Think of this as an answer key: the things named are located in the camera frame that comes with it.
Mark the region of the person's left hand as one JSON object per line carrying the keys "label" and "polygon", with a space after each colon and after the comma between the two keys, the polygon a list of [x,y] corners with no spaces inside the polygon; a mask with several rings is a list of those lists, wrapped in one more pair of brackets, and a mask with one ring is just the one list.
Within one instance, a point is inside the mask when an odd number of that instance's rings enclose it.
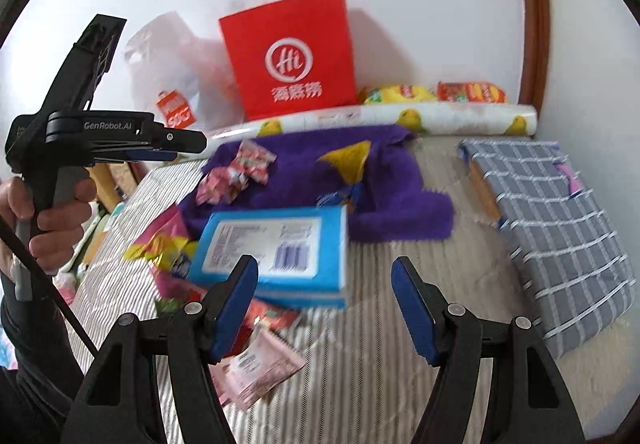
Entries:
{"label": "person's left hand", "polygon": [[[91,217],[90,203],[94,199],[96,184],[88,177],[76,184],[72,200],[38,214],[40,234],[30,239],[29,252],[43,271],[55,274],[72,260],[75,245],[84,235],[82,225]],[[32,195],[21,178],[1,184],[1,216],[11,227],[17,221],[29,224],[34,212]]]}

